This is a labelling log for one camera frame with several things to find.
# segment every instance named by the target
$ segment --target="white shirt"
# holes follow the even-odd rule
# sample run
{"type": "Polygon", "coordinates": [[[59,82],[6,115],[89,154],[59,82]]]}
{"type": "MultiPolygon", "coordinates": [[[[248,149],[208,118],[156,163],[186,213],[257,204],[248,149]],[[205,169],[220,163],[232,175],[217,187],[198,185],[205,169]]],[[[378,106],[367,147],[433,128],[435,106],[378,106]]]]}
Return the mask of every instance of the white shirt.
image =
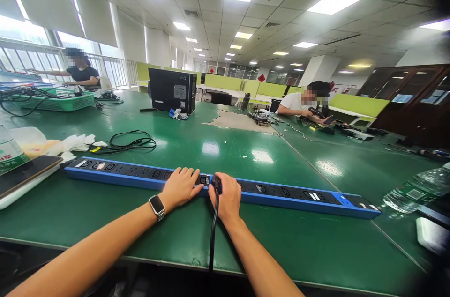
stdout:
{"type": "Polygon", "coordinates": [[[316,101],[307,102],[306,104],[302,104],[301,102],[301,93],[290,93],[287,96],[283,98],[283,100],[280,102],[280,105],[283,105],[284,107],[295,110],[295,111],[306,111],[310,107],[317,107],[316,101]]]}

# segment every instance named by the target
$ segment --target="person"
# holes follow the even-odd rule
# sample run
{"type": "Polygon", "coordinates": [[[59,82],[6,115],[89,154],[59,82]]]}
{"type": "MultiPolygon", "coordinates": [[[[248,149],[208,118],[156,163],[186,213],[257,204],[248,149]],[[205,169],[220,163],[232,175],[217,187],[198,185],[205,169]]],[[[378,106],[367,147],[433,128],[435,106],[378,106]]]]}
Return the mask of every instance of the person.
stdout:
{"type": "Polygon", "coordinates": [[[302,92],[290,93],[283,98],[280,102],[280,106],[276,111],[276,114],[282,114],[286,116],[303,116],[308,120],[321,125],[325,124],[325,121],[329,118],[324,119],[319,118],[314,115],[308,108],[317,108],[317,100],[322,99],[322,104],[324,104],[323,99],[330,96],[330,84],[323,81],[315,81],[306,86],[306,90],[302,92]]]}
{"type": "MultiPolygon", "coordinates": [[[[158,195],[164,205],[164,215],[200,192],[202,186],[194,187],[199,173],[198,169],[194,171],[192,168],[179,167],[169,177],[158,195]]],[[[240,218],[241,186],[236,179],[223,173],[216,175],[222,180],[218,216],[237,250],[255,294],[263,297],[305,297],[240,218]]],[[[208,192],[215,206],[216,194],[212,185],[208,192]]],[[[152,206],[146,202],[63,252],[12,290],[7,297],[80,296],[102,277],[138,237],[158,222],[158,218],[152,206]]]]}
{"type": "Polygon", "coordinates": [[[94,69],[84,52],[76,48],[66,48],[66,55],[74,64],[66,71],[38,71],[30,68],[26,71],[37,74],[48,74],[54,76],[72,77],[74,82],[63,82],[64,85],[81,85],[89,87],[101,87],[100,74],[94,69]]]}

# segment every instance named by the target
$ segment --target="computer tower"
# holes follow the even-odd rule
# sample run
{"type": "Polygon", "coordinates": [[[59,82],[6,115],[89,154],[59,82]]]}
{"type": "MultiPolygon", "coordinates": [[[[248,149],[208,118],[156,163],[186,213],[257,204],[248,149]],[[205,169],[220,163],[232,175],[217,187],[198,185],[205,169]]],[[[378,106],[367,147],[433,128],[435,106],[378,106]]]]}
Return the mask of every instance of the computer tower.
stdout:
{"type": "Polygon", "coordinates": [[[196,74],[149,68],[149,78],[148,93],[153,107],[160,111],[180,108],[188,115],[194,112],[196,74]]]}

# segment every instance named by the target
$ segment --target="green workbench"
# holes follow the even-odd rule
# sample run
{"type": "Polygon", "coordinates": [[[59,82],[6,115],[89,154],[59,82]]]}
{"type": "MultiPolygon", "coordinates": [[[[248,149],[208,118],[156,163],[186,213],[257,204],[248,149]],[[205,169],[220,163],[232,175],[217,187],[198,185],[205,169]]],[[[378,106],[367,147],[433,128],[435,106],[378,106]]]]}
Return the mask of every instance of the green workbench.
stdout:
{"type": "MultiPolygon", "coordinates": [[[[187,121],[167,112],[140,113],[151,107],[149,96],[119,91],[125,101],[99,110],[73,113],[36,111],[10,117],[7,128],[35,126],[48,139],[95,134],[109,140],[119,132],[147,131],[157,142],[151,152],[123,152],[105,159],[156,165],[187,166],[201,172],[225,172],[294,186],[356,193],[380,205],[389,190],[413,174],[437,164],[401,151],[387,151],[380,141],[327,136],[286,118],[309,141],[284,124],[284,136],[205,125],[218,110],[239,109],[196,103],[187,121]]],[[[77,153],[77,156],[92,156],[77,153]]],[[[20,200],[0,211],[0,240],[64,249],[103,225],[143,204],[153,191],[67,178],[59,171],[20,200]]],[[[241,205],[241,217],[292,279],[323,288],[404,296],[409,282],[424,275],[429,254],[416,241],[415,214],[384,215],[373,221],[252,204],[241,205]]],[[[213,210],[209,199],[195,198],[151,228],[125,254],[142,262],[205,269],[209,261],[213,210]]],[[[237,254],[220,225],[216,233],[215,269],[243,273],[237,254]]]]}

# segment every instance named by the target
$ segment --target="power strip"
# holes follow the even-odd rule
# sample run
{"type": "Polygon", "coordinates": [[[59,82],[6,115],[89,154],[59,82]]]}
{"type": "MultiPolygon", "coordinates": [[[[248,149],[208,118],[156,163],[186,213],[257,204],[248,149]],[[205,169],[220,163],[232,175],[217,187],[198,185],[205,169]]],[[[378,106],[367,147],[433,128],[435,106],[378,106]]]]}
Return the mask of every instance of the power strip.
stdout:
{"type": "MultiPolygon", "coordinates": [[[[82,157],[73,161],[65,168],[65,171],[71,178],[80,180],[162,190],[165,182],[174,170],[82,157]]],[[[211,182],[211,178],[211,174],[199,175],[195,185],[204,186],[204,189],[200,191],[201,196],[208,196],[208,185],[211,182]]],[[[352,216],[368,220],[381,214],[377,207],[360,195],[240,178],[237,178],[237,181],[242,187],[242,202],[352,216]]]]}

